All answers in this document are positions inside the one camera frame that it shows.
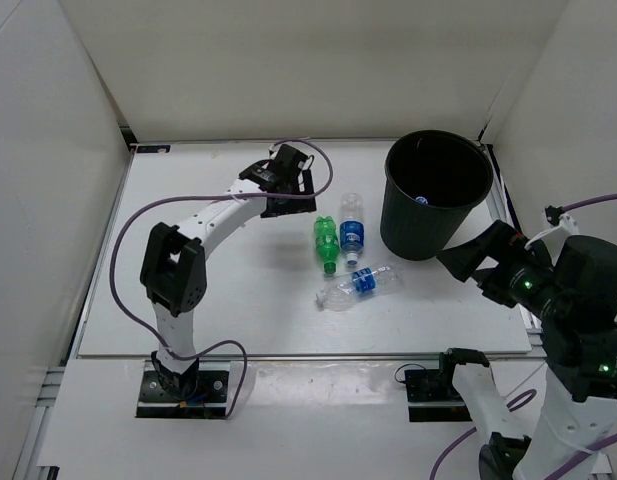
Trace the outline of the green plastic soda bottle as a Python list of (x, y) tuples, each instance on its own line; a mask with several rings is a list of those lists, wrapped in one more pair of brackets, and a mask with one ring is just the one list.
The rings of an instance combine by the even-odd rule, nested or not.
[(336, 223), (331, 216), (318, 216), (314, 223), (315, 249), (326, 275), (336, 272), (339, 241)]

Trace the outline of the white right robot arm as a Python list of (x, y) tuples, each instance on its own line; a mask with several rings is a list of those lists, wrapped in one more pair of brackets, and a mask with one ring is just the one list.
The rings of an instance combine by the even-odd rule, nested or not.
[(480, 477), (587, 478), (617, 442), (617, 246), (569, 234), (551, 257), (540, 238), (498, 220), (438, 258), (455, 279), (541, 323), (546, 387), (532, 435), (517, 426), (484, 353), (451, 348), (439, 357), (438, 390), (463, 400), (480, 436)]

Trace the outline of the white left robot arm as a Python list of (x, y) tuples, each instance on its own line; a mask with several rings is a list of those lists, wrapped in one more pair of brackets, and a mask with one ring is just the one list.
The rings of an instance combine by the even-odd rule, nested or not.
[(156, 316), (158, 350), (152, 364), (163, 390), (176, 400), (196, 395), (193, 310), (207, 290), (206, 261), (234, 231), (254, 217), (316, 210), (309, 156), (282, 144), (267, 161), (243, 170), (225, 193), (174, 225), (155, 225), (140, 271)]

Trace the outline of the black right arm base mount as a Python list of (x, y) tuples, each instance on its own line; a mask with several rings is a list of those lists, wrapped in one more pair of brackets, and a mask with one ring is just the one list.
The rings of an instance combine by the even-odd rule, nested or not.
[(476, 364), (489, 367), (481, 351), (450, 348), (441, 352), (436, 368), (419, 363), (402, 365), (394, 372), (394, 380), (406, 389), (410, 423), (468, 422), (468, 408), (452, 384), (458, 365)]

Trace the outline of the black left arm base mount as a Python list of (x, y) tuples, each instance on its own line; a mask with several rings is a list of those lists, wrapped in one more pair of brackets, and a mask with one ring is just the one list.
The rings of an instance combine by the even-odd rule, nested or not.
[(224, 419), (227, 412), (230, 366), (211, 363), (197, 372), (196, 386), (187, 396), (173, 396), (162, 388), (154, 369), (143, 372), (135, 417), (143, 419)]

